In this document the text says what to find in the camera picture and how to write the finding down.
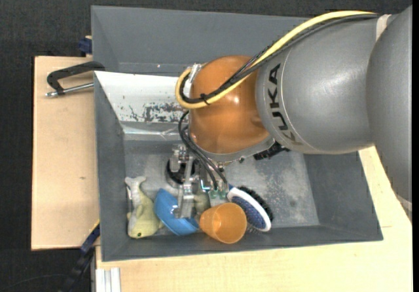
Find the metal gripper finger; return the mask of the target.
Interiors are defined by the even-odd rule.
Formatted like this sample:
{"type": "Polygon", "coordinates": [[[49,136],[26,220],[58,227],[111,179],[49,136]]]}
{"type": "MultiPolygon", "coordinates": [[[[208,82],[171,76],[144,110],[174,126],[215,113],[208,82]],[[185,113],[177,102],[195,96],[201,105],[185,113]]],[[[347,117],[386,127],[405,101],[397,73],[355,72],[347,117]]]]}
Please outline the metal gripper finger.
{"type": "Polygon", "coordinates": [[[172,147],[172,172],[185,172],[189,162],[189,152],[184,145],[172,147]]]}
{"type": "Polygon", "coordinates": [[[194,194],[191,185],[182,185],[178,194],[178,218],[191,218],[194,212],[194,194]]]}

